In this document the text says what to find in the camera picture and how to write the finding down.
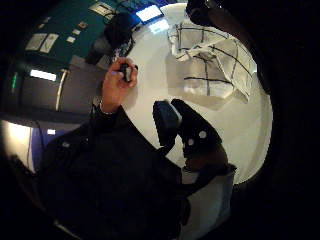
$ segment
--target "cable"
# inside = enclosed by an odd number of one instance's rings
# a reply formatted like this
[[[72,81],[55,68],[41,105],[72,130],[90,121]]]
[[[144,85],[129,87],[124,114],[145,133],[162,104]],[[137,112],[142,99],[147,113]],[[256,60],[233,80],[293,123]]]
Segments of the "cable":
[[[37,128],[39,130],[39,134],[40,134],[40,142],[41,142],[41,160],[40,161],[43,161],[43,159],[44,159],[44,141],[43,141],[42,129],[41,129],[40,124],[37,120],[34,120],[34,122],[36,123]]]
[[[31,148],[31,127],[30,127],[30,131],[29,131],[30,135],[29,135],[29,145],[28,145],[28,152],[27,152],[27,168],[30,169],[29,167],[29,155],[30,155],[30,148]]]

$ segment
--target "paper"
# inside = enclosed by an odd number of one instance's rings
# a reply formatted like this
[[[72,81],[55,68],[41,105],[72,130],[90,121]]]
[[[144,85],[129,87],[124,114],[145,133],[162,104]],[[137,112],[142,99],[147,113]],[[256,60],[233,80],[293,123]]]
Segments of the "paper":
[[[67,38],[67,42],[69,42],[69,43],[74,43],[75,40],[76,39],[74,37],[68,37]]]
[[[54,34],[54,33],[49,34],[47,39],[42,44],[40,52],[49,53],[54,42],[57,40],[58,37],[59,37],[58,34]]]
[[[73,29],[72,33],[76,34],[76,35],[79,35],[81,33],[81,31],[78,30],[78,29]]]
[[[104,2],[97,2],[94,5],[92,5],[90,8],[90,10],[105,16],[109,13],[112,13],[114,11],[114,9],[112,7],[110,7],[108,4],[104,3]],[[106,16],[106,18],[111,19],[113,17],[112,14],[109,14],[108,16]]]
[[[36,33],[33,34],[32,38],[29,40],[26,50],[38,51],[42,42],[47,37],[46,33]]]

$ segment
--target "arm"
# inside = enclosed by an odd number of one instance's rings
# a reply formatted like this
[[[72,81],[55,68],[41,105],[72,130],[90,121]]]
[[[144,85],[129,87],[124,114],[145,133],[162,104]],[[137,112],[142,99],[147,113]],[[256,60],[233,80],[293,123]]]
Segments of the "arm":
[[[122,80],[119,72],[121,64],[127,63],[132,69],[130,82]],[[111,131],[117,119],[124,114],[121,104],[130,90],[137,84],[138,71],[129,58],[118,58],[105,75],[102,88],[102,100],[98,106],[93,106],[90,116],[90,126],[94,133]]]

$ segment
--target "person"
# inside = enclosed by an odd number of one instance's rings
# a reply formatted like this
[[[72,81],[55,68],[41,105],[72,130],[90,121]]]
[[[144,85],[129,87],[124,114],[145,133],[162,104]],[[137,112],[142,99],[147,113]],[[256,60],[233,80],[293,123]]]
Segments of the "person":
[[[252,40],[245,28],[221,6],[221,0],[189,0],[186,12],[194,24],[215,27],[238,38],[252,51]]]
[[[131,68],[122,80],[121,64]],[[132,60],[105,75],[89,122],[48,144],[38,174],[45,210],[80,239],[196,239],[227,219],[235,167],[217,131],[183,100],[180,169],[148,143],[121,107],[137,85]]]

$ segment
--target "desk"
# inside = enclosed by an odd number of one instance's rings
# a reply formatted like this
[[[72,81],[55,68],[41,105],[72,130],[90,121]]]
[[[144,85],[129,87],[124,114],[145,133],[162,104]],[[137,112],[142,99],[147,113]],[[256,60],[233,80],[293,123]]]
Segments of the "desk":
[[[162,7],[170,26],[184,18],[185,6]],[[134,36],[136,45],[129,55],[139,66],[138,84],[123,104],[130,120],[158,148],[160,145],[152,117],[154,101],[183,99],[217,129],[230,163],[238,168],[235,183],[248,180],[263,165],[273,119],[270,97],[264,93],[257,76],[254,77],[248,104],[238,91],[225,100],[186,94],[181,87],[183,71],[171,55],[167,31],[153,34],[148,28],[150,24]],[[184,166],[179,137],[167,156],[180,167]]]

